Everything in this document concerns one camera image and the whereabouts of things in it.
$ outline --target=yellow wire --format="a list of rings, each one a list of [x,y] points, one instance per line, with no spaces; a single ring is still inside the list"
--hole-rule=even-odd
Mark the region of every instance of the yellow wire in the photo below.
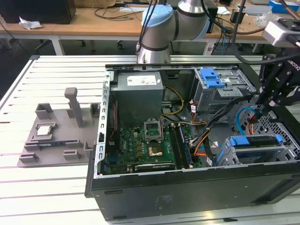
[[[175,91],[173,88],[168,87],[168,86],[166,86],[165,88],[168,88],[168,89],[172,90],[178,97],[180,97],[180,100],[181,100],[181,107],[180,107],[179,110],[177,110],[177,111],[175,111],[175,112],[162,113],[161,115],[162,115],[162,116],[171,116],[171,115],[175,115],[175,114],[177,114],[177,113],[180,113],[181,110],[182,110],[183,107],[184,107],[184,100],[182,99],[182,97],[180,96],[180,94],[178,94],[178,92]]]

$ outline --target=motherboard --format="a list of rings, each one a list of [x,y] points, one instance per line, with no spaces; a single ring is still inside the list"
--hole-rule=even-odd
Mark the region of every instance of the motherboard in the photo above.
[[[192,139],[190,127],[158,124],[120,128],[119,149],[106,157],[107,174],[192,168],[188,147]]]

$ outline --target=processor chip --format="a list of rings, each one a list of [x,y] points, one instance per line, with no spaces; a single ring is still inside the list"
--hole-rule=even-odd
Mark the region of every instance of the processor chip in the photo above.
[[[51,133],[52,126],[40,126],[37,129],[37,136],[49,135]]]
[[[148,145],[148,153],[150,157],[162,156],[163,150],[159,143],[153,143]]]

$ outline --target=wooden table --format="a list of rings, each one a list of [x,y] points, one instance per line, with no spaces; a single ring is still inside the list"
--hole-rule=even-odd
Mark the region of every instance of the wooden table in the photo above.
[[[261,60],[261,57],[246,59]],[[171,61],[238,62],[234,56],[171,56]],[[107,223],[96,201],[83,195],[87,165],[16,167],[36,118],[34,111],[38,103],[48,102],[53,109],[69,108],[64,97],[66,87],[78,89],[77,100],[82,107],[101,102],[99,94],[102,93],[105,64],[134,62],[135,56],[41,56],[29,60],[0,101],[1,225],[209,225],[223,224],[223,218],[237,219],[233,225],[286,225],[300,221],[300,191],[296,191],[276,204]],[[253,66],[253,69],[258,73],[260,66]],[[297,113],[299,107],[293,107]]]
[[[236,2],[234,0],[228,8],[231,10]],[[107,12],[105,16],[125,15],[128,12]],[[57,55],[64,55],[64,50],[61,44],[63,39],[75,40],[138,40],[141,31],[142,13],[131,15],[131,20],[126,21],[110,21],[96,17],[92,8],[77,8],[76,15],[70,24],[43,24],[40,29],[26,30],[19,24],[6,24],[2,22],[7,30],[15,38],[28,39],[50,39],[53,43]],[[223,15],[221,18],[230,20],[230,15]],[[239,31],[256,30],[258,27],[255,24],[255,16],[244,16],[243,22],[240,25]],[[206,34],[204,38],[197,40],[198,42],[206,42],[204,55],[210,55],[214,44],[218,41],[221,35],[221,29],[214,25],[211,34]],[[10,38],[6,31],[0,27],[0,38]],[[257,43],[266,44],[267,41],[263,38],[262,32],[251,35],[238,35],[237,43]]]

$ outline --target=metal slotted table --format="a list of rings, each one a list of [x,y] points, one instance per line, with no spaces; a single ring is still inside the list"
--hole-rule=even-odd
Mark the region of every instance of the metal slotted table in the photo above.
[[[259,60],[261,57],[247,57]],[[237,62],[233,56],[173,56],[172,62]],[[176,223],[298,224],[300,191],[273,205],[213,210],[180,215],[105,222],[96,201],[84,197],[87,165],[17,168],[38,103],[53,109],[68,108],[66,87],[78,89],[81,107],[101,102],[105,64],[135,63],[134,56],[41,56],[32,57],[0,101],[0,224],[123,224]],[[259,66],[253,67],[259,72]],[[290,111],[298,119],[300,108]]]

